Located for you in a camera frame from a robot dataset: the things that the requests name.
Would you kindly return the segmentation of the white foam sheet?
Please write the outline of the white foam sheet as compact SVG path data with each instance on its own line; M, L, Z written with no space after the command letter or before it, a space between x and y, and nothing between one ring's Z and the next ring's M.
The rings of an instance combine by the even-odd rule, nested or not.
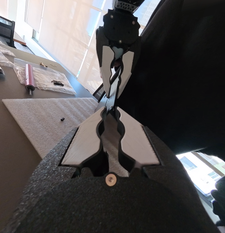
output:
M40 157L44 157L68 133L90 117L98 103L93 98L48 98L2 100ZM101 135L104 152L109 158L109 172L128 177L118 161L120 134L117 121L108 114Z

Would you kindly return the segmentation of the black metal plate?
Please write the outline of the black metal plate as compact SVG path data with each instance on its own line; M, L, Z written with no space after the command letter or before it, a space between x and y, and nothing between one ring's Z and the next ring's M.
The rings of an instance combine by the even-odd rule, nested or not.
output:
M115 106L115 100L117 97L117 88L118 88L118 81L119 81L119 74L120 74L121 67L115 72L113 77L111 78L111 88L110 88L110 96L107 98L105 91L102 94L101 98L98 100L98 106L95 109L95 112L97 112L100 108L106 107L107 108L107 114L114 110Z

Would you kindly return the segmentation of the dark grey desk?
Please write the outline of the dark grey desk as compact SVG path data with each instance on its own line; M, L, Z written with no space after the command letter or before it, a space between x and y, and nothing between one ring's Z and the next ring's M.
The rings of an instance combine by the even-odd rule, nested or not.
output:
M2 99L25 98L95 98L62 65L6 45L16 58L39 64L43 62L49 68L65 74L76 95L35 89L32 96L26 91L13 68L3 66L5 75L0 75L0 231L7 224L18 205L24 187L31 174L41 161L23 130L2 102Z

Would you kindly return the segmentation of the black wooden chair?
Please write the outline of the black wooden chair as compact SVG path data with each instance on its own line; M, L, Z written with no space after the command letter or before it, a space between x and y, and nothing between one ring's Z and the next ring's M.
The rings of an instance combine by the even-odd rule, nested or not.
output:
M9 40L7 44L10 47L16 48L14 45L14 31L15 31L15 21L11 21L0 16L0 36Z

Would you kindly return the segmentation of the window with roller blinds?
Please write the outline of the window with roller blinds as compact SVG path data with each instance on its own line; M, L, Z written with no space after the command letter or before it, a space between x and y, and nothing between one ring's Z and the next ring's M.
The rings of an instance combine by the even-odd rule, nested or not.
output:
M112 0L0 0L0 16L39 56L53 57L91 93L102 84L96 29Z

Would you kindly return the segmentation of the large clear plastic bag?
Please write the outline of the large clear plastic bag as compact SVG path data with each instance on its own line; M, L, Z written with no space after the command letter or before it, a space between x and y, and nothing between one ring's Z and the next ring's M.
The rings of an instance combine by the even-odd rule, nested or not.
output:
M25 85L26 83L26 64L30 64L33 67L34 84L35 87L37 87L38 89L51 90L71 95L76 94L76 91L73 89L73 87L71 86L68 79L63 73L53 70L51 68L46 68L35 63L15 58L13 68L21 84ZM61 81L64 84L64 86L55 86L53 83L51 83L52 80Z

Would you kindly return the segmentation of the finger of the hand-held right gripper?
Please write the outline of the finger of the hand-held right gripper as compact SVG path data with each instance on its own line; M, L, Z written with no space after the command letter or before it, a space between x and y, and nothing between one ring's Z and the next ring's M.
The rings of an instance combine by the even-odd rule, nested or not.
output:
M101 66L101 77L103 86L107 98L110 97L110 79L112 76L111 64L115 59L115 53L109 46L102 47L102 66Z
M122 71L120 73L121 83L119 85L117 98L120 97L122 94L130 76L131 76L131 69L133 64L134 52L128 51L122 56Z

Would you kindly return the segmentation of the pink electric screwdriver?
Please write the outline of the pink electric screwdriver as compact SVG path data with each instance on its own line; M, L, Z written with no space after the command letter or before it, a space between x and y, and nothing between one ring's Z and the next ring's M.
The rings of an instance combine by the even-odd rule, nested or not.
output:
M25 66L25 88L27 91L29 91L30 96L32 95L32 92L35 90L35 84L34 84L34 75L33 75L33 67L30 64L26 64Z

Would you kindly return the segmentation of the clear window pane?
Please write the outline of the clear window pane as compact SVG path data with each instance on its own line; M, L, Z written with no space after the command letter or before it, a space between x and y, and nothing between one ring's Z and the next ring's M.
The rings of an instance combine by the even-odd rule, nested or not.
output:
M225 176L225 162L200 152L179 154L177 158L186 169L199 196L210 205L213 200L211 190L216 189L216 181Z

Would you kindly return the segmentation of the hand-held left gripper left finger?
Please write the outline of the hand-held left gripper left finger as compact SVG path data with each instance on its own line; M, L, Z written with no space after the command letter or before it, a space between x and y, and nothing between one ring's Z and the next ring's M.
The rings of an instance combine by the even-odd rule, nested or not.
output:
M101 135L105 130L107 108L97 112L80 124L61 162L63 166L99 167L104 152Z

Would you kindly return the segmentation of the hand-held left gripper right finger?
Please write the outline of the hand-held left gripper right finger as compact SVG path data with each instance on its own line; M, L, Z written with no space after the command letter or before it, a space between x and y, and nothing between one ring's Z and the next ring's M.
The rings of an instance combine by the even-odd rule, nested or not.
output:
M143 125L119 107L116 107L117 131L120 134L118 159L124 168L142 168L159 165Z

